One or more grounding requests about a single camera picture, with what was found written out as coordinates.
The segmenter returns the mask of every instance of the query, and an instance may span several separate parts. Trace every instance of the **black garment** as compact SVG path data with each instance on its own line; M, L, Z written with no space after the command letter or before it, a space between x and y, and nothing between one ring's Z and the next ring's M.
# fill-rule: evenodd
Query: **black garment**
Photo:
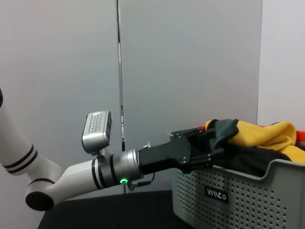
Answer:
M223 147L225 154L214 162L215 165L257 177L263 177L269 163L275 159L291 161L287 155L272 149L230 144L226 144Z

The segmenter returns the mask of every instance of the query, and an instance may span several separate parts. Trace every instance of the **gray basket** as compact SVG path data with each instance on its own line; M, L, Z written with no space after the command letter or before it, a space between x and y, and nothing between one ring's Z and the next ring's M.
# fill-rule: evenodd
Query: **gray basket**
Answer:
M227 192L228 203L208 197L205 187ZM255 177L214 166L173 175L173 210L197 229L304 229L305 165L272 161Z

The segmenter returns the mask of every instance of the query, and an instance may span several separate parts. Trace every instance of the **laundry basket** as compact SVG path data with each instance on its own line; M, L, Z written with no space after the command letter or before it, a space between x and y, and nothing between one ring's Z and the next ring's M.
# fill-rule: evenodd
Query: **laundry basket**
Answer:
M173 210L194 228L305 229L305 164L274 160L264 177L218 166L177 169L172 181Z

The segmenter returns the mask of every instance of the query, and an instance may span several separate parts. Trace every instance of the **yellow cloth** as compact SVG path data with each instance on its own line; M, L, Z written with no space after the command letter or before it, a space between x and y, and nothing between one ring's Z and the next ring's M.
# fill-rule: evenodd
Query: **yellow cloth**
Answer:
M230 139L229 143L265 149L273 149L286 154L292 161L305 163L305 151L295 146L296 130L290 122L279 122L270 126L260 127L251 123L239 121L239 133Z

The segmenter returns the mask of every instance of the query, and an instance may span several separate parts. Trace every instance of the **black cloth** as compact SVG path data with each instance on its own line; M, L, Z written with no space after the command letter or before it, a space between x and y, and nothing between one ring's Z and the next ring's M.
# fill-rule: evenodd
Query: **black cloth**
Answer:
M38 229L191 229L173 212L172 191L65 201L47 211Z
M272 149L234 146L231 144L226 144L223 148L225 154L214 162L215 165L257 177L263 177L269 163L275 159L291 161L287 155Z

